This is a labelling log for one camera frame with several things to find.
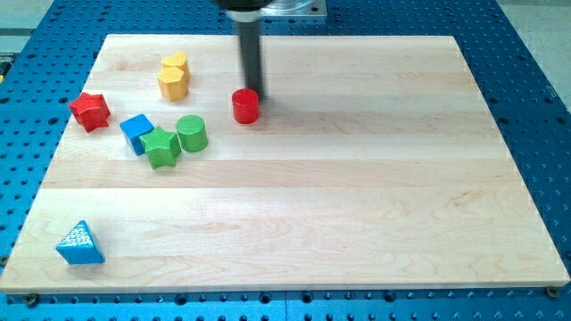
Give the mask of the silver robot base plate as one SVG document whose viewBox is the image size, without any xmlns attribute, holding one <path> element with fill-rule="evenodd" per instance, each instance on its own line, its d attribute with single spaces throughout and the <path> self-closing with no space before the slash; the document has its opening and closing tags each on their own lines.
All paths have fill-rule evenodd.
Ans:
<svg viewBox="0 0 571 321">
<path fill-rule="evenodd" d="M 325 18 L 326 0 L 273 0 L 261 9 L 264 17 L 271 18 Z"/>
</svg>

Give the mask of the robot arm end black silver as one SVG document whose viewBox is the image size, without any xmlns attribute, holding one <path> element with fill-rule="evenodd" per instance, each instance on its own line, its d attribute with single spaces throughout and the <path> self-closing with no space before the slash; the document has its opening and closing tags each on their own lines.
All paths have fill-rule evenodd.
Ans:
<svg viewBox="0 0 571 321">
<path fill-rule="evenodd" d="M 214 3 L 233 21 L 254 22 L 260 18 L 261 9 L 272 0 L 214 0 Z"/>
</svg>

